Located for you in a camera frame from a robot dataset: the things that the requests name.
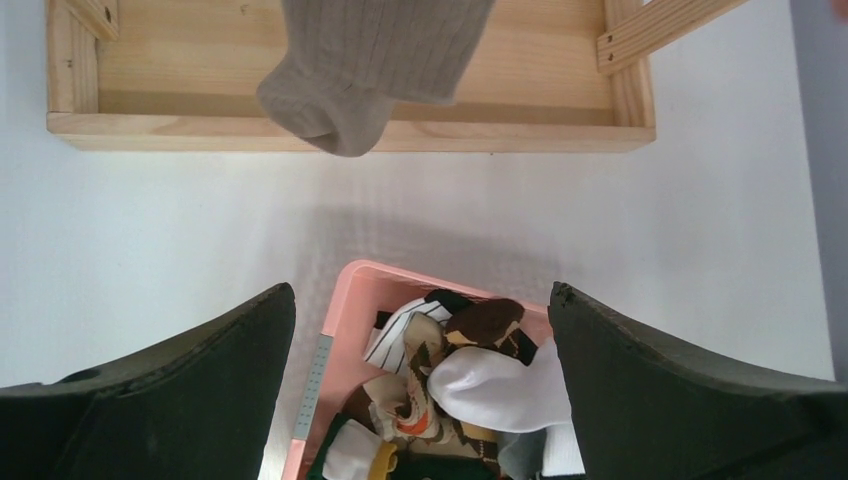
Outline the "taupe striped cuff sock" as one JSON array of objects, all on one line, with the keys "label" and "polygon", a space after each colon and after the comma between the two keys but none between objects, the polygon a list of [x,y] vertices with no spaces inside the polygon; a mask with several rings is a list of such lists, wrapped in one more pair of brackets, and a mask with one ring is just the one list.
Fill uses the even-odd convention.
[{"label": "taupe striped cuff sock", "polygon": [[285,1],[287,51],[260,82],[268,117],[333,155],[380,140],[399,102],[445,105],[491,1]]}]

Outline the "dark green sock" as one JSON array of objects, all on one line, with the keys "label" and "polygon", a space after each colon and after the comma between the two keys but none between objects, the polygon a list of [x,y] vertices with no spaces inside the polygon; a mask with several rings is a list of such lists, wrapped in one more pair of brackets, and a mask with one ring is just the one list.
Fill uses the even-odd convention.
[{"label": "dark green sock", "polygon": [[305,474],[307,479],[497,479],[470,458],[408,455],[345,414],[336,415]]}]

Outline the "black white striped sock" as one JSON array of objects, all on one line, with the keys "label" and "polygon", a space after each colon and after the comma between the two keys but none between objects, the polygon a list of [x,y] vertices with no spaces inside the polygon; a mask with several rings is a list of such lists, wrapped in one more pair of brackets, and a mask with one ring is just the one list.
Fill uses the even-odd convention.
[{"label": "black white striped sock", "polygon": [[407,376],[408,354],[404,344],[404,334],[416,313],[424,314],[444,327],[456,313],[468,308],[472,301],[459,293],[447,289],[436,289],[425,297],[418,298],[401,306],[385,316],[381,327],[375,326],[363,360],[389,373]]}]

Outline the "pink plastic basket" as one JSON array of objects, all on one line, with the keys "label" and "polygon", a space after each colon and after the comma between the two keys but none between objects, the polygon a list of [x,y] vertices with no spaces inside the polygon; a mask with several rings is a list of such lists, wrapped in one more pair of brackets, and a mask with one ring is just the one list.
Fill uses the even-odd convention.
[{"label": "pink plastic basket", "polygon": [[[363,360],[372,330],[412,300],[447,289],[479,303],[497,297],[458,284],[371,261],[357,261],[341,273],[313,357],[304,398],[294,425],[283,475],[307,479],[333,418],[363,383],[386,372]],[[520,328],[539,347],[551,334],[544,308],[516,301],[525,308]]]}]

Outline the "dark brown argyle sock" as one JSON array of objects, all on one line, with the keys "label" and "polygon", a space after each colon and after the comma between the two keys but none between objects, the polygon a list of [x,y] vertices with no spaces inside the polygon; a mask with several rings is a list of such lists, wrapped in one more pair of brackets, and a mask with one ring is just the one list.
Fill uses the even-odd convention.
[{"label": "dark brown argyle sock", "polygon": [[489,299],[464,308],[445,324],[445,355],[464,347],[478,347],[529,366],[538,347],[520,328],[524,314],[521,304],[505,298]]}]

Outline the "white grey sock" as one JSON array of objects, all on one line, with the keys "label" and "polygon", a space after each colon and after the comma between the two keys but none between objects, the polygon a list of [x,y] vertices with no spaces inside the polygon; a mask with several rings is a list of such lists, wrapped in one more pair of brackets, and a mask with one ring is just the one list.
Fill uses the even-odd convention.
[{"label": "white grey sock", "polygon": [[433,370],[427,388],[456,420],[496,433],[545,430],[543,467],[536,479],[586,472],[553,339],[538,347],[529,366],[494,351],[461,348]]}]

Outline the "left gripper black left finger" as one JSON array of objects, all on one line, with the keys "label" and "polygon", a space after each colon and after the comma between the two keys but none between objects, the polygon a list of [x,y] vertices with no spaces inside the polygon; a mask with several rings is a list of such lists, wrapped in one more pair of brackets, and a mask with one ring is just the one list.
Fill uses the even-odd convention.
[{"label": "left gripper black left finger", "polygon": [[1,391],[5,479],[254,479],[295,295],[275,285],[148,348]]}]

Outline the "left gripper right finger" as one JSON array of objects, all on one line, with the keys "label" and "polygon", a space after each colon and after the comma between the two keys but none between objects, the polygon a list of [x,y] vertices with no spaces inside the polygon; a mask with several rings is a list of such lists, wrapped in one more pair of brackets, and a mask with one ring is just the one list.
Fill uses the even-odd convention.
[{"label": "left gripper right finger", "polygon": [[564,283],[548,317],[591,479],[843,479],[847,388],[732,359]]}]

